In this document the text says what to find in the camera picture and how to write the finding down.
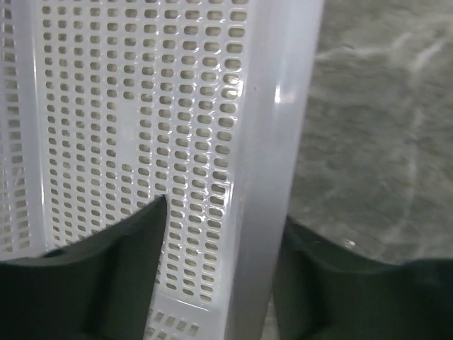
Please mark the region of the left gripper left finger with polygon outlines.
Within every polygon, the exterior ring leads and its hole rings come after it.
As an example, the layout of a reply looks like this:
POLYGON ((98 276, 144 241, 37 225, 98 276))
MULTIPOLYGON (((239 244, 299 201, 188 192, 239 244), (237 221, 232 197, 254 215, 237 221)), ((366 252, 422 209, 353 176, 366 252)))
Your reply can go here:
POLYGON ((142 339, 167 201, 42 256, 1 263, 2 339, 142 339))

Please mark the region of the white perforated plastic basket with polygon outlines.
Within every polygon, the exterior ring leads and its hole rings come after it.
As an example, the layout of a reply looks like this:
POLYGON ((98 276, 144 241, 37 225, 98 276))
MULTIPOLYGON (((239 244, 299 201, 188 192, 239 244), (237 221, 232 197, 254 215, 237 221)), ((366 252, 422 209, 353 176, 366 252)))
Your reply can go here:
POLYGON ((165 196, 146 337, 259 339, 322 1, 2 1, 1 259, 165 196))

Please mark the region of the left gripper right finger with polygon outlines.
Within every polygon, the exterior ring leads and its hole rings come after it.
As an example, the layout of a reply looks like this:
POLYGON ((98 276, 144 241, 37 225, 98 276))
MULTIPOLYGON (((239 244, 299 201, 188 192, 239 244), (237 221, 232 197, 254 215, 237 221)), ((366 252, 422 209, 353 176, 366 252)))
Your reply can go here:
POLYGON ((382 263, 287 218, 273 302, 281 339, 451 339, 452 261, 382 263))

